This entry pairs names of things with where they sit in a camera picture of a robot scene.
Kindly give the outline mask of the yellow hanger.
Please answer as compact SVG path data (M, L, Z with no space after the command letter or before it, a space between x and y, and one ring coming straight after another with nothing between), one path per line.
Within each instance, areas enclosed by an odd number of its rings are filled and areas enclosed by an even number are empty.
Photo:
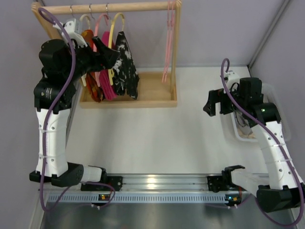
M111 19L111 28L110 28L110 33L109 33L109 39L108 39L108 47L112 48L112 42L113 42L113 34L114 34L114 28L117 19L121 17L122 19L122 31L124 30L125 26L125 16L122 12L118 12L113 19ZM114 77L114 71L113 69L108 70L108 77L109 77L109 82L110 85L113 86L113 77Z

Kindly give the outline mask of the black white patterned trousers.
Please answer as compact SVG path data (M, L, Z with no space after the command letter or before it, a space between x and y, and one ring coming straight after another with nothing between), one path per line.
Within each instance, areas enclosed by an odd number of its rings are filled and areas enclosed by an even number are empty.
M114 91L117 95L128 94L133 100L137 100L140 78L124 31L118 33L115 48L120 52L120 57L113 67Z

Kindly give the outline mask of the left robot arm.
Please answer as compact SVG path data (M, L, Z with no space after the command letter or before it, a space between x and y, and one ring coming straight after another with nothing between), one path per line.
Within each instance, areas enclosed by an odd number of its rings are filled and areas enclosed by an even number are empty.
M71 187L86 182L97 185L108 181L106 169L66 159L66 130L76 93L74 83L87 73L112 68L120 56L97 36L91 40L97 51L75 39L69 43L53 39L41 46L42 79L34 88L40 148L36 169L29 174L32 182Z

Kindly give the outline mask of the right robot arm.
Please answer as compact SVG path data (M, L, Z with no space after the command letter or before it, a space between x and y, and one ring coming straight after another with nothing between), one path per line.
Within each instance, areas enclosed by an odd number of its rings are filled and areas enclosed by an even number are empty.
M266 213L302 206L305 202L305 184L295 171L288 153L278 108L264 100L262 81L258 78L241 78L228 83L229 93L225 89L209 91L203 111L215 116L215 107L219 103L221 114L236 113L242 117L258 141L269 179L262 179L246 171L244 166L235 165L222 171L225 184L250 192Z

